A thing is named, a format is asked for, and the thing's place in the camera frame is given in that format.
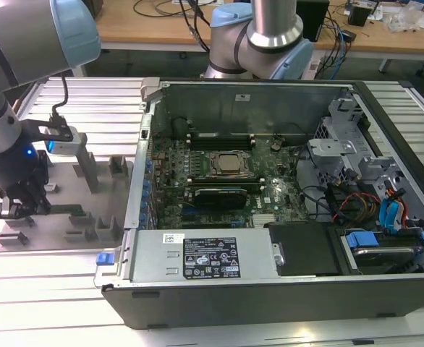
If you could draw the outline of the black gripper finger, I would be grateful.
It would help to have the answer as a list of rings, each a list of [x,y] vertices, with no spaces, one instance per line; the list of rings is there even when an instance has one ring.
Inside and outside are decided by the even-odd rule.
[[[51,212],[51,204],[46,197],[46,184],[46,180],[35,176],[21,182],[20,201],[34,214],[49,214]]]
[[[8,196],[2,198],[0,202],[0,219],[19,219],[20,203],[15,202]]]

